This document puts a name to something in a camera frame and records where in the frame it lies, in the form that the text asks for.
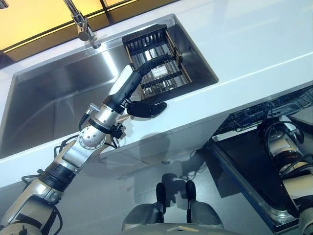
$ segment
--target stainless steel sink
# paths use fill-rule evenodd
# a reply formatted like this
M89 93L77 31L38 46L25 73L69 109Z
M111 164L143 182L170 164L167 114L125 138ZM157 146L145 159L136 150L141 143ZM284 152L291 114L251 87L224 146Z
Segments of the stainless steel sink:
M0 158L69 135L89 103L101 105L118 74L130 63L122 37L166 24L192 83L150 102L209 86L218 80L174 15L149 22L102 41L99 49L80 48L14 75L0 127Z

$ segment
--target faucet spout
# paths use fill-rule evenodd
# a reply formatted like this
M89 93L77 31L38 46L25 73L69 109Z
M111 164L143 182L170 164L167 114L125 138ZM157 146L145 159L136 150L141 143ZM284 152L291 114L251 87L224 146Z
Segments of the faucet spout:
M71 16L75 23L77 24L77 34L78 38L84 42L90 41L93 48L98 48L100 45L95 45L95 34L88 24L87 17L84 17L83 14L76 8L72 0L64 0L64 3L71 12Z

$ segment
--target dish drying rack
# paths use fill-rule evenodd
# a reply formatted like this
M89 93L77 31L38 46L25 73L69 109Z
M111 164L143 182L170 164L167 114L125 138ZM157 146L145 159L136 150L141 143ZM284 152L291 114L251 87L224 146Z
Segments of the dish drying rack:
M143 76L139 86L141 99L147 99L192 82L165 24L156 24L129 34L123 37L122 41L134 69L138 69L157 56L172 55L172 60Z
M267 118L292 115L311 105L313 105L313 86L232 113L214 135L229 131L241 132L261 124Z

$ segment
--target robotic arm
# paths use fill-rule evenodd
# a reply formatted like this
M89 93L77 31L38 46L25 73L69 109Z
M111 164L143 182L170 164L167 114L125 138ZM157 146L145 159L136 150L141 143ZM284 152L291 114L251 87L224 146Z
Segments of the robotic arm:
M102 107L99 109L90 105L84 114L80 129L90 113L97 112L94 118L89 120L90 125L83 128L77 139L60 151L54 161L38 179L34 179L27 186L6 212L0 223L0 229L3 228L0 235L49 233L58 213L55 205L92 153L105 144L106 134L111 136L114 146L117 147L113 138L121 137L122 124L115 123L124 110L127 109L130 115L142 118L155 117L165 110L167 105L164 102L150 105L142 101L130 101L130 97L145 74L170 58L170 55L156 57L135 71L129 65L124 68L104 99Z

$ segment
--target white countertop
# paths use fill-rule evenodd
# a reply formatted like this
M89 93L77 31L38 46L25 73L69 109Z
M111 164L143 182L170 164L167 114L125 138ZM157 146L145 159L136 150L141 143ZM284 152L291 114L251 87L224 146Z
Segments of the white countertop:
M219 82L167 101L168 108L155 119L126 120L127 137L121 146L312 84L311 0L180 0L101 29L97 36L111 36L172 13ZM0 119L14 73L83 45L75 39L0 70ZM0 159L0 187L45 169L62 139Z

